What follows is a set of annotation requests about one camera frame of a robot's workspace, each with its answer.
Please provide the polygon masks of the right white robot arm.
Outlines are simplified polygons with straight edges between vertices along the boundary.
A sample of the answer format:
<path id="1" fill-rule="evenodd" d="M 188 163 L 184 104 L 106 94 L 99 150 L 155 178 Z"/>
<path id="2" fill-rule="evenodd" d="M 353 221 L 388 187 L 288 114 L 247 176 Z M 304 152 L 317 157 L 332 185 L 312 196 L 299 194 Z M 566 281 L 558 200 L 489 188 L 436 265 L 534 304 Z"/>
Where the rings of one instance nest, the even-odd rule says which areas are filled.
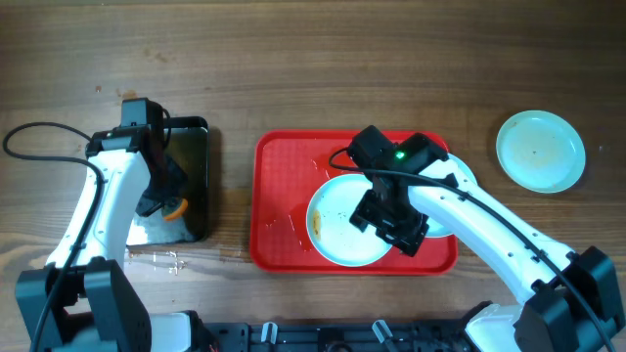
<path id="1" fill-rule="evenodd" d="M 483 191 L 428 136 L 397 144 L 376 127 L 346 149 L 371 181 L 350 217 L 361 231 L 413 256 L 427 218 L 449 229 L 505 283 L 516 303 L 485 302 L 463 322 L 477 351 L 613 350 L 625 327 L 614 264 L 598 248 L 578 253 L 524 222 Z"/>

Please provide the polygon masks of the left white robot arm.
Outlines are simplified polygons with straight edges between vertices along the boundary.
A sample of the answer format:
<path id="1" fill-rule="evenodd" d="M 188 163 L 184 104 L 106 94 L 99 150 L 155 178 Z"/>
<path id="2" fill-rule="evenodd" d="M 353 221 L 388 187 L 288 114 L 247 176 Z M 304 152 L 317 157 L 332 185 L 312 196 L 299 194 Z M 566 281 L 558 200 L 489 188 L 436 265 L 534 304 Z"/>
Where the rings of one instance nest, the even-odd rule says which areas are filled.
<path id="1" fill-rule="evenodd" d="M 16 286 L 33 351 L 149 351 L 151 317 L 123 273 L 135 216 L 179 195 L 184 173 L 164 153 L 174 120 L 147 98 L 123 101 L 120 124 L 90 137 L 85 184 L 67 230 L 43 268 L 24 271 Z"/>

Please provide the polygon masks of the orange green scrub sponge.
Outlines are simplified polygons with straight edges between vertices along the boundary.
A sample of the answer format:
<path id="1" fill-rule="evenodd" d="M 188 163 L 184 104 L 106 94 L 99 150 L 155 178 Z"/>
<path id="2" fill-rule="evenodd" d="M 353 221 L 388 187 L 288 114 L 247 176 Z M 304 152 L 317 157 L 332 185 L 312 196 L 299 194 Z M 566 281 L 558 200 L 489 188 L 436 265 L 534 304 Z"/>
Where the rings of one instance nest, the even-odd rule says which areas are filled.
<path id="1" fill-rule="evenodd" d="M 188 205 L 188 201 L 185 198 L 170 198 L 161 209 L 163 220 L 171 222 L 181 218 L 186 212 Z"/>

